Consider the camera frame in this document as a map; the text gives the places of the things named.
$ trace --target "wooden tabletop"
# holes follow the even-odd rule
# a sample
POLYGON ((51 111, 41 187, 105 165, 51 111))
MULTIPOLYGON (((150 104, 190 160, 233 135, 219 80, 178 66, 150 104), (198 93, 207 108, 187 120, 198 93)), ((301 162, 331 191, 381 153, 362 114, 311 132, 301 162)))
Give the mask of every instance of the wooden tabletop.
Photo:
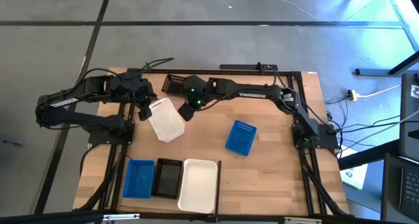
MULTIPOLYGON (((126 68, 111 68, 118 73, 126 68)), ((167 96, 161 92, 166 74, 144 74, 153 84, 159 98, 168 97, 176 108, 182 98, 167 96)), ((200 75, 232 79, 237 83, 272 84, 272 76, 249 75, 200 75)), ((327 120, 320 83, 316 73, 302 73, 308 105, 327 120)), ((98 115, 117 114, 117 103, 100 103, 98 115)), ((222 161, 219 214, 252 215, 307 215, 301 164, 293 146, 291 125, 293 116, 286 115, 268 100, 236 98, 218 103, 206 111, 195 113, 185 123, 185 133, 169 143, 159 141, 150 122, 136 122, 134 138, 127 155, 133 159, 157 158, 185 160, 204 159, 222 161), (225 143, 233 122, 240 120, 257 127, 257 133, 248 157, 225 149, 225 143)), ((109 145, 93 149, 84 162, 82 176, 74 201, 74 208, 82 206, 103 180, 109 145)), ((348 212, 348 205, 334 155, 317 149, 321 181, 339 207, 348 212)), ((118 207, 120 212, 184 213, 177 207, 177 200, 153 197, 150 200, 122 198, 126 161, 118 207)), ((319 212, 316 190, 311 184, 315 211, 319 212)))

